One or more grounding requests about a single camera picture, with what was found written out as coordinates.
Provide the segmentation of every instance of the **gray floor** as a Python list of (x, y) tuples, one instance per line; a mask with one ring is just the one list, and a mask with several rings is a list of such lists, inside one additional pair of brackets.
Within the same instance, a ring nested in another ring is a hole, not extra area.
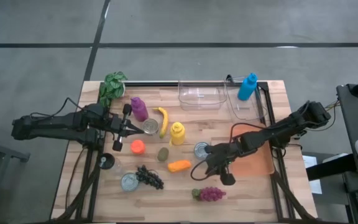
[[(0, 43), (92, 42), (103, 0), (0, 0)], [(358, 42), (358, 1), (113, 0), (101, 42)], [(41, 222), (50, 215), (66, 141), (14, 141), (11, 121), (52, 113), (78, 99), (90, 49), (0, 49), (0, 144), (31, 152), (13, 161), (0, 196), (0, 222)], [(91, 80), (112, 71), (130, 80), (215, 80), (250, 72), (285, 80), (292, 109), (324, 105), (335, 87), (358, 82), (358, 48), (99, 49)], [(73, 111), (68, 107), (65, 112)], [(349, 152), (342, 114), (301, 140), (305, 151)], [(342, 213), (319, 216), (341, 220)]]

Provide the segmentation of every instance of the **dark grapes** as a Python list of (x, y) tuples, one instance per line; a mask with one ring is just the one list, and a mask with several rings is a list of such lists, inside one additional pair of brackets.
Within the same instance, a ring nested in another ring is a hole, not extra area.
[(142, 165), (141, 167), (137, 168), (136, 179), (138, 179), (139, 182), (143, 182), (146, 185), (153, 186), (157, 190), (163, 189), (164, 183), (162, 180), (158, 177), (157, 174), (154, 174), (146, 169), (145, 165)]

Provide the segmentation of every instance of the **can lid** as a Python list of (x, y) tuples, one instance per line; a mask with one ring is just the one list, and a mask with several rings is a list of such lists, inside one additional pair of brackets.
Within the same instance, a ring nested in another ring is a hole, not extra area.
[(194, 147), (194, 155), (197, 157), (197, 159), (206, 159), (208, 156), (208, 153), (205, 152), (205, 146), (207, 146), (208, 143), (206, 142), (199, 142)]
[(121, 178), (121, 187), (125, 192), (133, 191), (139, 185), (134, 173), (127, 173)]
[(158, 122), (154, 119), (147, 119), (143, 122), (143, 131), (146, 134), (155, 134), (158, 131)]
[(99, 159), (100, 169), (111, 169), (114, 166), (115, 158), (110, 153), (103, 153)]

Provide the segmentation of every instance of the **orange ball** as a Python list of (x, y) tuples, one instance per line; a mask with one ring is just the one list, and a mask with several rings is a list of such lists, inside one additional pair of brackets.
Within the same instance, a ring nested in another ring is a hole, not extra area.
[(146, 150), (146, 145), (143, 143), (142, 140), (135, 140), (131, 144), (131, 151), (134, 154), (143, 154)]

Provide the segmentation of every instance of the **purple grape bunch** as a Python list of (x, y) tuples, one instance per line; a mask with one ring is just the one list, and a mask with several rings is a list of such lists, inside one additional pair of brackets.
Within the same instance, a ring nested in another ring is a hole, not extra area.
[(217, 187), (206, 187), (204, 189), (193, 189), (192, 194), (193, 198), (199, 201), (215, 202), (222, 199), (223, 195), (226, 195), (226, 192), (223, 192)]

